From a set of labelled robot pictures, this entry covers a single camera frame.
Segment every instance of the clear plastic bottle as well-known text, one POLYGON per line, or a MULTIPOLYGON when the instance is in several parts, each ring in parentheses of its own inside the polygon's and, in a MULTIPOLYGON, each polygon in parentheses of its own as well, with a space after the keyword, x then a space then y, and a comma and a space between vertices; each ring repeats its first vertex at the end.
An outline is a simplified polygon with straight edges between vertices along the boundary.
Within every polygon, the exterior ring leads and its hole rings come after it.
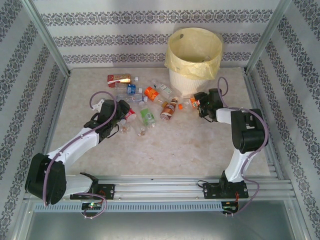
POLYGON ((156 125, 156 120, 144 101, 139 102, 139 109, 144 125, 153 128, 156 125))
POLYGON ((187 109, 192 110, 196 109, 200 105, 199 100, 196 100, 194 97, 191 97, 190 99, 184 100, 181 104, 178 105, 179 109, 187 109))
POLYGON ((125 115, 125 120, 134 129, 138 136, 144 136, 146 134, 146 127, 137 118, 137 114, 130 108, 129 112, 125 115))
POLYGON ((122 134, 126 134, 127 132, 130 132, 130 125, 127 123, 125 119, 122 119, 121 121, 118 122, 119 125, 119 131, 122 134))
POLYGON ((176 105, 178 104, 178 97, 174 97, 171 102, 169 102, 162 110, 160 118, 162 120, 170 120, 172 115, 176 110, 176 105))
POLYGON ((147 102, 148 97, 144 96, 142 93, 137 93, 137 94, 118 93, 118 95, 116 96, 116 100, 117 101, 124 100, 128 104, 138 104, 141 101, 147 102))
POLYGON ((167 100, 173 99, 175 97, 176 94, 163 83, 157 81, 156 79, 152 79, 151 83, 154 86, 154 88, 159 92, 159 94, 165 97, 167 100))
POLYGON ((144 91, 144 95, 146 95, 152 102, 160 105, 163 108, 168 104, 167 99, 161 96, 150 86, 146 88, 146 90, 144 91))
POLYGON ((141 87, 137 87, 134 84, 125 84, 121 82, 115 83, 115 89, 117 94, 142 94, 143 89, 141 87))

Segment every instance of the beige floor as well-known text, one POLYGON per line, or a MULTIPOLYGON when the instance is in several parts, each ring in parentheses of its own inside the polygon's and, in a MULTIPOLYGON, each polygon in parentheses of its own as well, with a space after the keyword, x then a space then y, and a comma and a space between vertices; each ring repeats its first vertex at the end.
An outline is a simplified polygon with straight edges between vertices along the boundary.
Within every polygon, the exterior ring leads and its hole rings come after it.
MULTIPOLYGON (((107 75, 130 73, 139 77, 141 87, 148 80, 169 83, 167 68, 79 68, 74 69, 67 88, 58 124, 50 150, 54 150, 74 137, 89 121, 94 112, 89 98, 100 90, 115 94, 108 88, 107 75)), ((221 68, 217 77, 229 82, 229 93, 224 97, 229 106, 250 108, 246 85, 240 68, 221 68)), ((209 88, 216 88, 212 81, 209 88)), ((209 123, 198 116, 198 111, 177 111, 169 122, 160 119, 161 107, 148 102, 156 127, 145 136, 134 131, 126 135, 117 133, 85 153, 67 170, 68 174, 86 172, 108 176, 220 176, 229 165, 234 147, 231 126, 209 123)), ((137 110, 138 105, 131 105, 137 110)), ((249 166, 248 176, 269 176, 265 154, 259 153, 249 166)))

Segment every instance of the trash bin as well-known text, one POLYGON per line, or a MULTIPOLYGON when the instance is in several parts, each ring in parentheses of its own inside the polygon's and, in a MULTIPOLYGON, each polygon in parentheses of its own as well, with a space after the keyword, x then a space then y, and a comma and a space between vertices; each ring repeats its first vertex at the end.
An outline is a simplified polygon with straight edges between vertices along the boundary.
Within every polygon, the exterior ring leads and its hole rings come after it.
POLYGON ((176 31, 169 37, 164 63, 172 88, 184 98, 204 91, 215 79, 222 56, 221 35, 198 27, 176 31))

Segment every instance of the yellow plastic bag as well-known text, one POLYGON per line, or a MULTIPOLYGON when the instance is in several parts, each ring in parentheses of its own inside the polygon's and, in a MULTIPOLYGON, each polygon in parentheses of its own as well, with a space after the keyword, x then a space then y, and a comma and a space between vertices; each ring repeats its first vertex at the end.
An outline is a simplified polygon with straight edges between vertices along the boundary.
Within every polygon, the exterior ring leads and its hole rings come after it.
POLYGON ((223 46, 219 34, 198 27, 183 28, 169 37, 164 65, 191 80, 213 80, 223 46))

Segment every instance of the patterned wallpaper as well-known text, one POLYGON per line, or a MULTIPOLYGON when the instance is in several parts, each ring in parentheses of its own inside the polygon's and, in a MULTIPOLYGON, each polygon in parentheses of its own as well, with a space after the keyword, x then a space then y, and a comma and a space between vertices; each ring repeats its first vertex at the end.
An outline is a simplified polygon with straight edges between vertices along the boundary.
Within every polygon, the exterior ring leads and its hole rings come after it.
POLYGON ((18 0, 0 1, 0 240, 9 239, 30 160, 42 152, 65 77, 18 0))
POLYGON ((320 6, 294 0, 251 73, 277 156, 320 239, 320 6))
POLYGON ((222 66, 244 67, 279 0, 34 0, 69 68, 163 67, 182 27, 220 33, 222 66))

